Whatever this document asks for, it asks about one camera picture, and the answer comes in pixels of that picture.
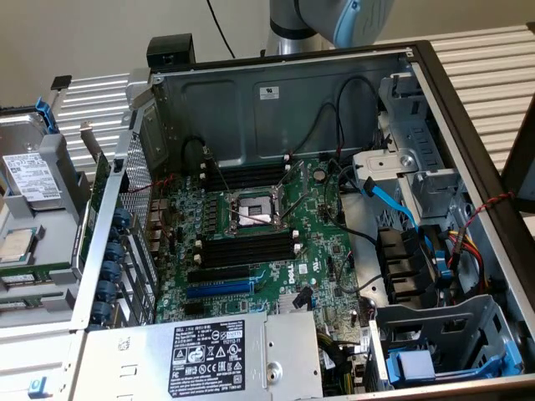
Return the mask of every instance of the black connector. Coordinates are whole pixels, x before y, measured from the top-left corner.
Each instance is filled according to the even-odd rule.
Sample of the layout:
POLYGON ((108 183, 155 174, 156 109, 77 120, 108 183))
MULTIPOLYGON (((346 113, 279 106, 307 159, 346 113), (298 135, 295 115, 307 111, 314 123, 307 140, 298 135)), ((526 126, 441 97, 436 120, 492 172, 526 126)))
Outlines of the black connector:
POLYGON ((293 300, 293 306, 296 309, 301 309, 304 305, 307 305, 307 311, 312 311, 312 294, 312 288, 304 287, 293 300))
POLYGON ((371 198, 374 196, 374 188, 375 188, 374 179, 371 177, 368 177, 362 189, 364 190, 364 192, 366 192, 366 195, 371 198))

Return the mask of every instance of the blue latch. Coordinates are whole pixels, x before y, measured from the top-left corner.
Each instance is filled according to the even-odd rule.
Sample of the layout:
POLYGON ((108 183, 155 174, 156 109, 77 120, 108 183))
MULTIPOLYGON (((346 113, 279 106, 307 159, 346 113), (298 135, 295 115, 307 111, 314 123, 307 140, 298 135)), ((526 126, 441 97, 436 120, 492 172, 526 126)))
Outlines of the blue latch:
POLYGON ((58 125, 56 124, 56 119, 54 118, 54 115, 52 114, 52 110, 50 109, 48 103, 44 102, 43 98, 39 98, 37 99, 37 103, 35 104, 35 109, 39 112, 39 114, 43 116, 44 123, 47 125, 48 132, 50 134, 58 134, 58 125))
POLYGON ((36 378, 30 382, 28 387, 28 397, 30 399, 47 398, 48 394, 44 392, 44 385, 47 383, 46 376, 36 378))

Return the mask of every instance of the power supply label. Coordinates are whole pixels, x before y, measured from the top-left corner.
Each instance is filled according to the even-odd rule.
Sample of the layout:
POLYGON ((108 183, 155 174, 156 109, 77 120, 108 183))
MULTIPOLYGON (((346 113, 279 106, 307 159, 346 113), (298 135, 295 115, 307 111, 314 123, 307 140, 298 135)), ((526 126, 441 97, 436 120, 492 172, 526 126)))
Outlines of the power supply label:
POLYGON ((245 390, 245 321, 175 328, 172 398, 245 390))

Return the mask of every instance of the sticker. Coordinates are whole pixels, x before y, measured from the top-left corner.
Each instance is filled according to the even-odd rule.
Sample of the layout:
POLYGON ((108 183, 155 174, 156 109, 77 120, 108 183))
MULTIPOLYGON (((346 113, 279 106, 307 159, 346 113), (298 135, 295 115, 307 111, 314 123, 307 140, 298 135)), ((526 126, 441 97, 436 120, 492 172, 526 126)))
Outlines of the sticker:
POLYGON ((8 284, 13 284, 14 282, 34 282, 35 277, 33 274, 18 274, 16 276, 0 277, 0 280, 8 284))
POLYGON ((94 223, 97 221, 97 212, 93 206, 89 208, 89 217, 87 219, 87 227, 94 231, 94 223))
POLYGON ((278 99, 278 86, 260 88, 260 100, 278 99))
POLYGON ((60 199, 58 186, 39 153, 3 156, 20 193, 28 202, 60 199))
POLYGON ((175 328, 172 398, 245 390, 245 321, 175 328))
POLYGON ((26 307, 24 302, 6 302, 0 303, 0 311, 5 311, 8 309, 19 309, 21 307, 26 307))
POLYGON ((367 353, 369 350, 369 327, 360 329, 360 353, 367 353))

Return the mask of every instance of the mesh panel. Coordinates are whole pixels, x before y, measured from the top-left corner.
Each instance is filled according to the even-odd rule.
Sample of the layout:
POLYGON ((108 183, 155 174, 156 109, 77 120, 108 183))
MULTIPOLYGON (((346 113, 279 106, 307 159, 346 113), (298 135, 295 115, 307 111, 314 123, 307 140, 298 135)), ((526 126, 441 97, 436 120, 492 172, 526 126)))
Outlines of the mesh panel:
MULTIPOLYGON (((145 154, 141 148, 140 137, 138 134, 133 133, 130 140, 130 147, 128 149, 128 162, 126 165, 126 174, 130 180, 129 190, 136 190, 150 185, 150 173, 145 160, 145 154)), ((141 232, 145 232, 147 221, 150 213, 150 193, 151 188, 146 188, 135 193, 125 193, 120 195, 120 200, 123 207, 132 214, 136 214, 139 222, 141 232)), ((156 274, 156 268, 150 251, 147 247, 147 242, 140 241, 141 248, 145 254, 145 259, 149 263, 150 274, 154 283, 158 282, 158 276, 156 274)))

